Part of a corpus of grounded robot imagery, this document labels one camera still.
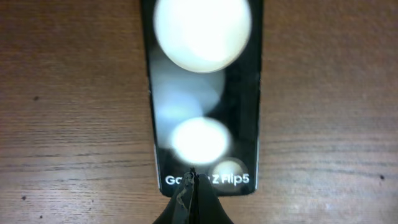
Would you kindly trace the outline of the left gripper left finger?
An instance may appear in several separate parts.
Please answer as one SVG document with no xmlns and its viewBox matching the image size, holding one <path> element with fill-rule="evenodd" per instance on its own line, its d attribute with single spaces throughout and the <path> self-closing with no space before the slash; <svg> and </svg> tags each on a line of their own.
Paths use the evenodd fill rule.
<svg viewBox="0 0 398 224">
<path fill-rule="evenodd" d="M 154 224 L 188 224 L 195 191 L 195 170 L 185 173 L 175 193 Z"/>
</svg>

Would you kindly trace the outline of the black Samsung flip phone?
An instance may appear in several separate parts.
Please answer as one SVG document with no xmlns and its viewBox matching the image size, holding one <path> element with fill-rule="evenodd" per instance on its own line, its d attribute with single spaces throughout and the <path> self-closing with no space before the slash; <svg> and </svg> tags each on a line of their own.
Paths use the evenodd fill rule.
<svg viewBox="0 0 398 224">
<path fill-rule="evenodd" d="M 263 14 L 262 0 L 141 1 L 164 196 L 190 169 L 219 196 L 257 190 Z"/>
</svg>

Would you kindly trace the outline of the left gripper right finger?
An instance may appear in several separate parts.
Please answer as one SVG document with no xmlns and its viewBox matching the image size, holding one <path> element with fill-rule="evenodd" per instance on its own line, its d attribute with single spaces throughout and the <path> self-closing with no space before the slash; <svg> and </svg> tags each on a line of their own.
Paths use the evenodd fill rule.
<svg viewBox="0 0 398 224">
<path fill-rule="evenodd" d="M 198 174 L 192 168 L 194 175 L 192 195 L 193 224 L 233 224 L 220 203 L 208 176 Z"/>
</svg>

